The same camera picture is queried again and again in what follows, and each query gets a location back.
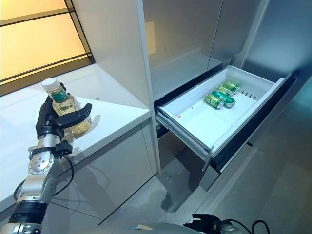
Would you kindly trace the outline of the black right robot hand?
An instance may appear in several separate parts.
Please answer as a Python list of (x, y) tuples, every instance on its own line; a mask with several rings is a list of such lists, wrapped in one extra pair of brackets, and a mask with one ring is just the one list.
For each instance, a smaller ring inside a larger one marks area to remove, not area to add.
[(205, 234), (220, 233), (217, 226), (221, 220), (218, 217), (211, 214), (192, 214), (192, 218), (191, 223), (184, 223), (183, 226)]

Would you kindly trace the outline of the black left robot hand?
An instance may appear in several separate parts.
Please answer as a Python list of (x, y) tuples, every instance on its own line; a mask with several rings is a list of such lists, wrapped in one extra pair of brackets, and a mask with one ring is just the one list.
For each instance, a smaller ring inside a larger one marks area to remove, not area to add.
[(74, 136), (80, 136), (90, 129), (92, 104), (87, 103), (81, 107), (76, 98), (67, 93), (64, 85), (55, 78), (45, 79), (41, 85), (48, 97), (39, 111), (36, 123), (38, 137), (54, 134), (63, 138), (67, 128)]

